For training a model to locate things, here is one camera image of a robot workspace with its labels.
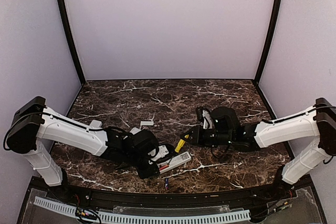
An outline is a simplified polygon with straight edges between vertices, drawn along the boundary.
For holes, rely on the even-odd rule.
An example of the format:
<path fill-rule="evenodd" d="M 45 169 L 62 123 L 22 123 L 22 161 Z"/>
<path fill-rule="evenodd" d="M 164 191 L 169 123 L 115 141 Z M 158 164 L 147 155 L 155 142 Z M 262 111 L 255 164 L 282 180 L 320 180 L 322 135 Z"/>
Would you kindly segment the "grey battery cover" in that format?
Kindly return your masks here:
<path fill-rule="evenodd" d="M 154 122 L 153 121 L 141 121 L 140 125 L 141 126 L 153 126 Z"/>

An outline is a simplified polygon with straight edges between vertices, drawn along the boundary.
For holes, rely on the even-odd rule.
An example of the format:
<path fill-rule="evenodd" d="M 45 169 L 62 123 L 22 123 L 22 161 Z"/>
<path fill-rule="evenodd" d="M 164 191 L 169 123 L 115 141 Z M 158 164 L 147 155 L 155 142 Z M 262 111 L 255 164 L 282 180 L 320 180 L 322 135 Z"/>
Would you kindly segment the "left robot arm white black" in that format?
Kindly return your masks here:
<path fill-rule="evenodd" d="M 132 134 L 114 126 L 85 125 L 55 112 L 45 102 L 45 98 L 37 96 L 16 111 L 3 148 L 25 156 L 61 200 L 71 200 L 74 189 L 64 181 L 65 172 L 45 150 L 42 139 L 67 144 L 109 161 L 124 162 L 135 167 L 142 179 L 160 173 L 154 160 L 159 144 L 152 132 L 140 130 Z"/>

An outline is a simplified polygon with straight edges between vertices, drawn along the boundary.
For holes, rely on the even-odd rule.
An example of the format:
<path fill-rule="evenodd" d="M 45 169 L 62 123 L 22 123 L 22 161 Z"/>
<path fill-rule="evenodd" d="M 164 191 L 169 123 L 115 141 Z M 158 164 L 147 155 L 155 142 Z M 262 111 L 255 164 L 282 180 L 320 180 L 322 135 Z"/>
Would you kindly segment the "yellow handled screwdriver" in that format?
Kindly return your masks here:
<path fill-rule="evenodd" d="M 184 146 L 184 144 L 186 143 L 185 139 L 180 139 L 177 146 L 175 147 L 175 149 L 173 151 L 170 152 L 169 155 L 169 161 L 168 164 L 170 164 L 170 162 L 172 161 L 172 159 L 180 152 L 180 150 L 182 149 L 182 147 Z"/>

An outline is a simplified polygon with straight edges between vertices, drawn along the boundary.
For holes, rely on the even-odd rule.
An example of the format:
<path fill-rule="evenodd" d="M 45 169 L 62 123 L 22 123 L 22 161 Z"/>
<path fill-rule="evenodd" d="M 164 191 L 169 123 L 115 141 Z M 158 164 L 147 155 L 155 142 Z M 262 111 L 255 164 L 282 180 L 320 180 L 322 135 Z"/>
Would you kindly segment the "white button remote control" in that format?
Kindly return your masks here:
<path fill-rule="evenodd" d="M 186 164 L 186 163 L 189 162 L 191 159 L 192 159 L 192 157 L 191 157 L 191 155 L 190 155 L 189 152 L 184 152 L 184 153 L 182 153 L 182 154 L 179 154 L 179 155 L 175 156 L 175 157 L 172 159 L 172 161 L 170 162 L 170 164 L 168 164 L 168 161 L 169 161 L 169 160 L 167 160 L 166 162 L 162 162 L 162 163 L 158 164 L 158 167 L 163 166 L 163 165 L 166 165 L 166 164 L 169 165 L 168 168 L 163 169 L 163 170 L 160 170 L 159 172 L 160 172 L 160 174 L 169 172 L 169 171 L 171 171 L 171 170 L 173 170 L 173 169 L 175 169 L 175 168 L 177 168 L 177 167 L 179 167 L 179 166 L 181 166 L 181 165 Z"/>

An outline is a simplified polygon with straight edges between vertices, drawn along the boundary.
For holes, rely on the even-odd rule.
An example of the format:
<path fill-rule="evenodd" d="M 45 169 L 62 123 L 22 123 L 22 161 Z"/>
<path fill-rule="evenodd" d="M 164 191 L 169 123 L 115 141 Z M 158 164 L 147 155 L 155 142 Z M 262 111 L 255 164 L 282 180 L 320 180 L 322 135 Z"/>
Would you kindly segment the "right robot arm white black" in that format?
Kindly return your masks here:
<path fill-rule="evenodd" d="M 231 147 L 239 152 L 254 152 L 282 142 L 312 137 L 312 142 L 300 155 L 278 170 L 278 178 L 268 188 L 273 200 L 280 199 L 295 184 L 321 162 L 335 157 L 335 107 L 325 98 L 313 106 L 276 120 L 262 120 L 242 125 L 236 111 L 220 106 L 212 111 L 196 109 L 200 124 L 181 134 L 181 139 L 198 147 Z"/>

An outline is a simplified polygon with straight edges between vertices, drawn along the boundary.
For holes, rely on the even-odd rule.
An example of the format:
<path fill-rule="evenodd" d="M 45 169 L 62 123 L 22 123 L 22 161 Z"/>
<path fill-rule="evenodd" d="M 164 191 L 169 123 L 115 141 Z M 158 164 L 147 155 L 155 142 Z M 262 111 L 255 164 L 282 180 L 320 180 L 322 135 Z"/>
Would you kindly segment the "white remote with barcode label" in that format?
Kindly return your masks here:
<path fill-rule="evenodd" d="M 132 130 L 130 131 L 131 134 L 136 135 L 137 133 L 141 132 L 141 129 L 134 127 L 132 128 Z"/>

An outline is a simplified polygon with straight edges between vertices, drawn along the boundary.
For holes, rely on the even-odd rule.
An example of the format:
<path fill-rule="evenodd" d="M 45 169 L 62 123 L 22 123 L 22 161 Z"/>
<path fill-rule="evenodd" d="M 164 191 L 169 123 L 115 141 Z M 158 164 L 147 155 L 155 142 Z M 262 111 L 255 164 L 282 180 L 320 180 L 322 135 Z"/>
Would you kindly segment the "red blue battery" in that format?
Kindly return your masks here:
<path fill-rule="evenodd" d="M 163 169 L 166 169 L 166 168 L 168 168 L 168 167 L 169 167 L 169 165 L 166 164 L 166 165 L 160 166 L 160 167 L 159 167 L 159 170 L 163 170 Z"/>

